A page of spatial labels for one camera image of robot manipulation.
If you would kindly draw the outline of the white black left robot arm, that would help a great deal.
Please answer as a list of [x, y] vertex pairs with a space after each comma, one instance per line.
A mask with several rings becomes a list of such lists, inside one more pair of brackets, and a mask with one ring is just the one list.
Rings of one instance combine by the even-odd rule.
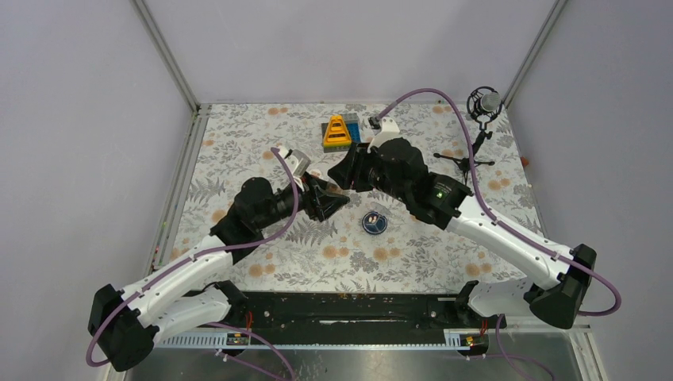
[[239, 325], [246, 315], [243, 295], [229, 281], [193, 297], [187, 292], [219, 270], [240, 262], [260, 245], [282, 236], [300, 212], [325, 221], [349, 198], [307, 172], [273, 190], [265, 178], [244, 182], [227, 214], [208, 235], [166, 267], [117, 290], [107, 284], [94, 294], [87, 363], [128, 371], [163, 339], [199, 325]]

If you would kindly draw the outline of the round clear blue pill case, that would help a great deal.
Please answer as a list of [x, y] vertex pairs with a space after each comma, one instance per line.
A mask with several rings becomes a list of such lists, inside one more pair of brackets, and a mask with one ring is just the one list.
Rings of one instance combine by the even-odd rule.
[[370, 211], [361, 220], [363, 230], [370, 235], [384, 233], [388, 227], [387, 218], [379, 212]]

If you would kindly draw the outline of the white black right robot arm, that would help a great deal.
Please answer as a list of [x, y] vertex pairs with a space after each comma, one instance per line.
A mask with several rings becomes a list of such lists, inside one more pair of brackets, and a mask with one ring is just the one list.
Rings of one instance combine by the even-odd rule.
[[467, 283], [455, 306], [462, 325], [474, 327], [500, 314], [531, 314], [558, 329], [574, 325], [590, 285], [584, 269], [592, 268], [597, 256], [592, 248], [554, 243], [482, 206], [470, 188], [431, 172], [420, 150], [404, 138], [378, 148], [353, 144], [328, 175], [345, 190], [389, 195], [417, 220], [466, 237], [525, 274], [514, 281]]

